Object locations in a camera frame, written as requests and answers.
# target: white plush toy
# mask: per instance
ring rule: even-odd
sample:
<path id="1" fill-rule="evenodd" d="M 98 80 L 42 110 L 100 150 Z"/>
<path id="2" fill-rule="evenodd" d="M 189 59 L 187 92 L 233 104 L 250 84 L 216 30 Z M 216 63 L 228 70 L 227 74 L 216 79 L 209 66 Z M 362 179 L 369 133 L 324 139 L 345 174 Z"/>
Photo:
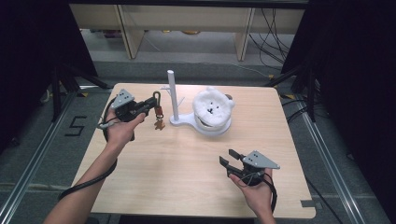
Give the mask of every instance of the white plush toy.
<path id="1" fill-rule="evenodd" d="M 231 117 L 235 103 L 227 95 L 214 87 L 199 92 L 193 102 L 196 122 L 207 130 L 215 131 L 224 126 Z"/>

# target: black wire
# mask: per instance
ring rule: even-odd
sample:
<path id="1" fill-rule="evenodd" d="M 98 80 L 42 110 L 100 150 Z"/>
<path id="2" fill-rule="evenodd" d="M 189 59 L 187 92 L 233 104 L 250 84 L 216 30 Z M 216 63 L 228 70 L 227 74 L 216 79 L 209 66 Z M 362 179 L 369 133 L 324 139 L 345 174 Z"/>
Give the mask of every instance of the black wire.
<path id="1" fill-rule="evenodd" d="M 250 36 L 251 40 L 253 40 L 253 43 L 256 45 L 256 47 L 257 47 L 260 51 L 262 51 L 262 52 L 268 54 L 268 56 L 270 56 L 271 58 L 277 60 L 279 63 L 283 63 L 283 60 L 282 60 L 282 59 L 279 59 L 278 57 L 275 56 L 275 54 L 271 53 L 271 52 L 268 51 L 267 49 L 264 49 L 264 48 L 262 47 L 263 44 L 260 45 L 259 43 L 257 43 L 257 41 L 253 38 L 253 36 L 252 36 L 251 34 L 249 34 L 249 36 Z"/>
<path id="2" fill-rule="evenodd" d="M 297 103 L 297 102 L 306 102 L 306 100 L 292 100 L 292 101 L 288 101 L 286 103 L 283 103 L 282 106 L 289 105 L 291 103 Z"/>
<path id="3" fill-rule="evenodd" d="M 277 47 L 274 47 L 272 45 L 270 45 L 269 43 L 266 42 L 266 39 L 268 37 L 269 33 L 267 34 L 267 36 L 264 38 L 262 38 L 262 34 L 259 34 L 259 37 L 262 39 L 262 42 L 264 42 L 268 47 L 270 47 L 271 49 L 278 49 Z"/>
<path id="4" fill-rule="evenodd" d="M 298 111 L 294 112 L 292 115 L 290 115 L 287 118 L 288 123 L 292 122 L 294 119 L 296 119 L 297 117 L 299 117 L 300 115 L 302 115 L 304 112 L 306 112 L 306 109 L 308 108 L 308 106 L 305 106 L 301 109 L 299 109 Z"/>
<path id="5" fill-rule="evenodd" d="M 104 122 L 104 124 L 107 124 L 107 123 L 109 123 L 111 120 L 113 120 L 113 119 L 117 119 L 117 117 L 115 117 L 115 118 L 112 118 L 112 119 L 109 119 L 108 121 L 105 121 Z"/>
<path id="6" fill-rule="evenodd" d="M 286 51 L 283 50 L 283 49 L 280 47 L 279 43 L 282 44 L 286 49 L 289 49 L 289 48 L 288 48 L 288 47 L 279 39 L 279 37 L 277 36 L 277 29 L 276 29 L 276 9 L 273 8 L 273 21 L 272 21 L 271 25 L 269 24 L 269 22 L 268 22 L 268 20 L 267 20 L 267 18 L 266 18 L 266 16 L 265 16 L 265 13 L 264 13 L 264 10 L 263 10 L 263 9 L 262 9 L 262 15 L 263 15 L 263 17 L 264 17 L 264 19 L 265 19 L 265 22 L 267 23 L 267 26 L 268 26 L 268 29 L 269 29 L 269 32 L 268 32 L 268 34 L 267 34 L 267 37 L 268 37 L 269 34 L 272 34 L 274 40 L 275 40 L 276 43 L 277 43 L 277 48 L 271 46 L 271 45 L 268 44 L 268 43 L 267 43 L 267 45 L 270 46 L 270 47 L 272 47 L 272 48 L 274 48 L 274 49 L 278 49 L 279 52 L 280 52 L 280 54 L 282 55 L 283 59 L 285 60 L 285 59 L 286 59 L 286 55 L 285 55 L 285 52 L 286 52 Z"/>
<path id="7" fill-rule="evenodd" d="M 305 177 L 306 182 L 312 187 L 312 189 L 317 193 L 317 195 L 319 196 L 319 198 L 326 204 L 326 206 L 330 209 L 330 211 L 332 212 L 332 214 L 335 216 L 335 218 L 338 220 L 339 223 L 343 223 L 343 221 L 341 220 L 341 218 L 339 216 L 337 216 L 337 214 L 335 213 L 335 211 L 332 209 L 332 207 L 329 205 L 329 203 L 327 203 L 327 201 L 324 199 L 324 197 L 320 194 L 320 192 L 318 191 L 318 189 L 314 186 L 314 184 L 312 184 L 312 182 L 308 179 L 308 177 Z"/>
<path id="8" fill-rule="evenodd" d="M 273 193 L 273 198 L 272 198 L 272 202 L 271 202 L 271 210 L 272 210 L 272 212 L 274 213 L 275 207 L 276 207 L 276 201 L 277 201 L 277 193 L 276 193 L 276 188 L 275 188 L 275 185 L 274 185 L 274 180 L 273 180 L 273 178 L 272 178 L 270 175 L 268 175 L 267 173 L 264 173 L 264 175 L 267 175 L 267 176 L 270 178 L 271 182 L 272 182 L 272 183 L 268 182 L 268 181 L 264 178 L 264 176 L 262 176 L 262 182 L 264 182 L 265 184 L 267 184 L 268 187 L 270 187 L 271 192 Z"/>
<path id="9" fill-rule="evenodd" d="M 70 188 L 70 189 L 67 189 L 67 190 L 65 190 L 64 192 L 62 192 L 62 193 L 59 195 L 59 197 L 58 197 L 58 201 L 60 201 L 60 200 L 61 200 L 62 198 L 64 198 L 65 196 L 67 196 L 67 195 L 69 195 L 69 194 L 71 194 L 71 193 L 73 193 L 73 192 L 76 192 L 77 190 L 85 189 L 85 188 L 87 188 L 87 187 L 89 187 L 89 186 L 91 186 L 91 185 L 93 185 L 93 184 L 96 184 L 96 183 L 98 183 L 99 181 L 105 179 L 106 177 L 108 177 L 109 175 L 111 175 L 111 173 L 113 173 L 113 171 L 116 169 L 116 166 L 117 166 L 117 160 L 114 161 L 113 165 L 111 165 L 111 167 L 110 167 L 104 174 L 99 175 L 99 176 L 97 176 L 96 178 L 94 178 L 94 179 L 92 179 L 92 180 L 89 180 L 89 181 L 87 181 L 87 182 L 84 182 L 84 183 L 82 183 L 82 184 L 75 185 L 74 187 L 72 187 L 72 188 Z"/>

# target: wooden table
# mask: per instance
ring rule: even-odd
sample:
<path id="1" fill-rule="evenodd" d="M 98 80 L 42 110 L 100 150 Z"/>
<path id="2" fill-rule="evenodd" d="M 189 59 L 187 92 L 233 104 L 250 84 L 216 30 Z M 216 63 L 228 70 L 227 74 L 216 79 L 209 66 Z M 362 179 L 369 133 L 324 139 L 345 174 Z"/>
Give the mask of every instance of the wooden table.
<path id="1" fill-rule="evenodd" d="M 303 170 L 290 135 L 277 92 L 273 88 L 216 87 L 235 101 L 230 129 L 223 135 L 208 137 L 191 126 L 173 126 L 171 97 L 162 84 L 121 83 L 114 87 L 112 99 L 125 89 L 137 102 L 162 93 L 166 127 L 155 130 L 154 111 L 135 130 L 135 140 L 119 156 L 118 167 L 109 176 L 92 209 L 95 213 L 192 217 L 255 217 L 243 194 L 227 177 L 219 156 L 242 168 L 241 161 L 228 155 L 228 149 L 247 155 L 257 149 L 280 165 L 274 170 L 277 189 L 275 217 L 312 218 L 311 201 Z M 179 114 L 192 112 L 192 100 L 206 86 L 177 85 Z M 96 130 L 75 182 L 105 147 L 101 130 Z"/>

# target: human hand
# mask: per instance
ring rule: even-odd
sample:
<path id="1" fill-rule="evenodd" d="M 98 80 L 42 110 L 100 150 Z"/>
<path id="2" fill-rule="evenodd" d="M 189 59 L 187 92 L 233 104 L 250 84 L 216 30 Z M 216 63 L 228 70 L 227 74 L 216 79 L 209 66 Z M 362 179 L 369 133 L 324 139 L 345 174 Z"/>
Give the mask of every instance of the human hand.
<path id="1" fill-rule="evenodd" d="M 113 109 L 109 108 L 106 120 L 111 120 L 114 124 L 107 128 L 107 144 L 117 148 L 125 147 L 131 141 L 136 126 L 145 121 L 145 116 L 145 113 L 141 113 L 129 122 L 122 122 L 119 119 L 114 119 L 116 113 Z"/>
<path id="2" fill-rule="evenodd" d="M 270 178 L 270 176 L 272 177 L 272 169 L 265 169 L 264 172 L 269 175 L 264 175 L 264 179 L 272 183 Z M 263 182 L 256 186 L 248 186 L 236 175 L 230 174 L 229 177 L 241 189 L 247 205 L 256 214 L 261 223 L 275 223 L 271 210 L 272 192 L 270 187 Z"/>

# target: white stand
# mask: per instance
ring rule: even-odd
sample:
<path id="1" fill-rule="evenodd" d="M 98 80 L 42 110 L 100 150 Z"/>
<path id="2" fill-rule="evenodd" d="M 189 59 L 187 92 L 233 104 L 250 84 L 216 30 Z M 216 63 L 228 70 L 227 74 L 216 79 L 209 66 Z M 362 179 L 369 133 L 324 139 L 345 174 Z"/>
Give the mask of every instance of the white stand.
<path id="1" fill-rule="evenodd" d="M 169 81 L 169 90 L 172 99 L 172 107 L 174 112 L 174 115 L 169 118 L 171 124 L 173 124 L 174 126 L 190 125 L 199 133 L 207 136 L 217 136 L 227 132 L 227 130 L 231 126 L 231 119 L 229 119 L 227 123 L 224 124 L 221 128 L 217 128 L 215 131 L 208 131 L 208 130 L 204 130 L 197 124 L 193 112 L 190 114 L 179 115 L 177 109 L 178 105 L 177 105 L 177 95 L 176 95 L 176 85 L 175 85 L 175 74 L 172 70 L 168 70 L 168 81 Z"/>

